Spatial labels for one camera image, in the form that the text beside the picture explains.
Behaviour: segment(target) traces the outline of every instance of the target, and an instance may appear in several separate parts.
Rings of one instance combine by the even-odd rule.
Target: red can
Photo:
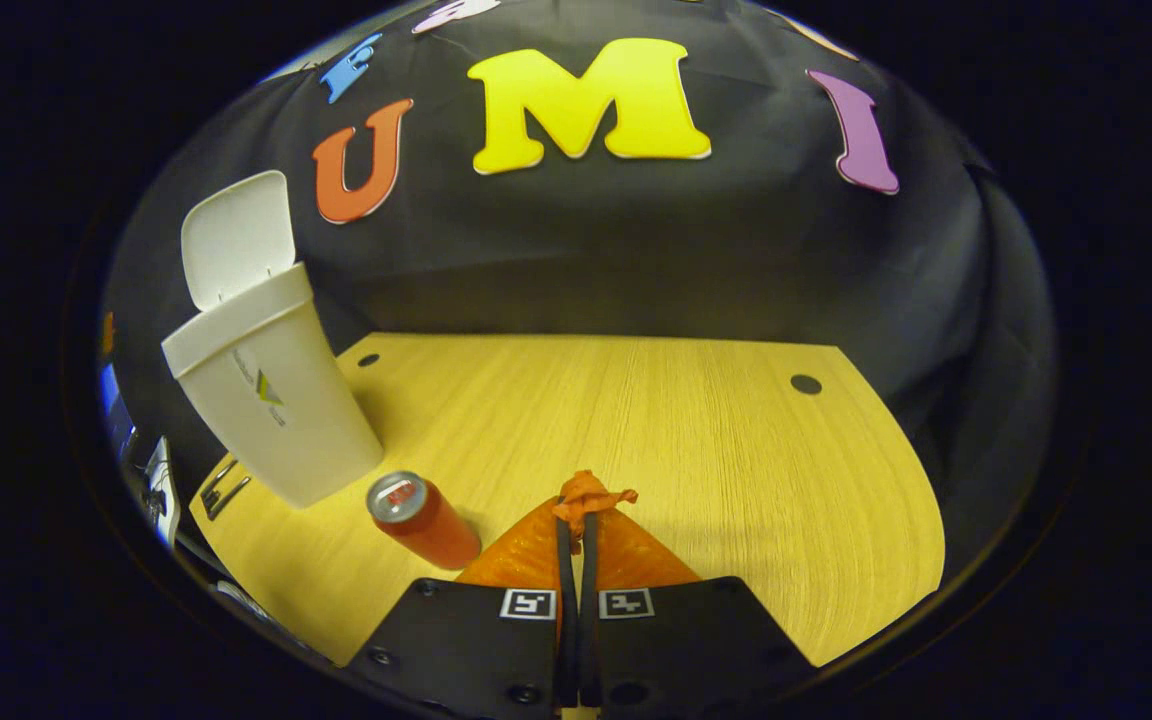
[[[465,568],[483,550],[479,537],[434,483],[407,470],[372,483],[367,511],[381,532],[445,570]]]

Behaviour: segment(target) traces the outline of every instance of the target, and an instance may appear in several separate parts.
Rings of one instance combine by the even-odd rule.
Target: can lid
[[[429,486],[419,475],[399,470],[371,484],[367,491],[367,510],[372,518],[380,520],[381,523],[402,523],[425,507],[427,495]]]
[[[287,176],[266,170],[198,202],[180,225],[180,259],[199,310],[290,268],[296,238]]]

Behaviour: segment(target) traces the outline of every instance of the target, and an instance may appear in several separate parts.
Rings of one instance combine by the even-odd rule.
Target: metal clip
[[[217,492],[217,484],[220,483],[220,479],[228,475],[237,463],[237,457],[235,460],[230,460],[229,465],[221,468],[219,473],[215,473],[215,478],[211,478],[211,482],[206,484],[206,487],[202,488],[202,492],[198,493],[198,497],[202,498],[202,506],[210,507],[211,505],[214,505],[217,498],[220,497],[220,493]]]
[[[229,505],[229,501],[233,500],[233,498],[238,494],[238,491],[241,491],[243,487],[247,487],[247,484],[250,483],[251,480],[252,480],[251,475],[248,475],[247,478],[243,478],[237,484],[237,486],[234,486],[232,491],[225,493],[225,497],[219,498],[219,500],[212,500],[212,502],[207,502],[207,499],[204,498],[204,500],[202,500],[202,506],[206,507],[207,509],[207,520],[215,520],[217,516],[220,515],[220,510],[223,510],[225,506]],[[212,493],[212,498],[219,495],[220,495],[219,492]]]

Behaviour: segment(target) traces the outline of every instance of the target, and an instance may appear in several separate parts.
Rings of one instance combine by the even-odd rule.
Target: pink letter
[[[808,77],[824,88],[842,126],[842,154],[838,156],[838,174],[847,182],[867,187],[882,195],[896,195],[900,181],[887,167],[887,151],[874,122],[874,100],[851,83],[808,70]]]

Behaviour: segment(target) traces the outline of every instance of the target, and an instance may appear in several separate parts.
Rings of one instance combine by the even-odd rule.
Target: table surface
[[[456,577],[372,525],[366,491],[399,469],[438,484],[484,547],[573,471],[636,488],[626,514],[703,578],[738,575],[817,666],[940,585],[927,476],[836,347],[372,333],[338,361],[385,447],[379,468],[303,510],[260,478],[214,521],[189,503],[234,579],[338,665],[412,579]],[[820,391],[794,388],[798,374]],[[237,465],[219,491],[243,477]]]

